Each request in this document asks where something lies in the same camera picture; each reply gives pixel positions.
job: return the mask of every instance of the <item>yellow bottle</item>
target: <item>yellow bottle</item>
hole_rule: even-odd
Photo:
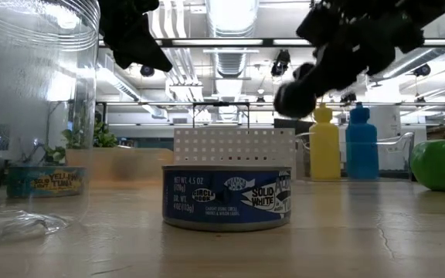
[[[310,163],[313,181],[334,181],[341,178],[339,129],[331,124],[332,110],[321,103],[315,109],[317,121],[310,127]]]

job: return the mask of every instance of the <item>table surface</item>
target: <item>table surface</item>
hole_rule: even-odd
[[[297,183],[291,224],[247,233],[162,222],[160,186],[94,189],[79,225],[0,243],[0,277],[445,278],[445,193]]]

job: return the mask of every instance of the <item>desk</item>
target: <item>desk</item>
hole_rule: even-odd
[[[0,244],[0,278],[445,278],[445,193],[403,182],[299,183],[291,224],[193,232],[161,220],[161,187],[95,188],[81,225]]]

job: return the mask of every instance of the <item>bottle cap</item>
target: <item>bottle cap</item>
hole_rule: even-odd
[[[349,111],[351,124],[365,124],[370,118],[370,109],[363,107],[361,102],[356,103],[356,108]]]
[[[332,109],[327,108],[325,103],[321,103],[314,111],[315,120],[318,123],[330,123],[332,120]]]

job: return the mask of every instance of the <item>blue bottle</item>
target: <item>blue bottle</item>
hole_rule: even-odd
[[[367,124],[370,110],[357,103],[350,111],[346,129],[346,171],[348,177],[371,180],[379,177],[379,152],[377,151],[377,128]]]

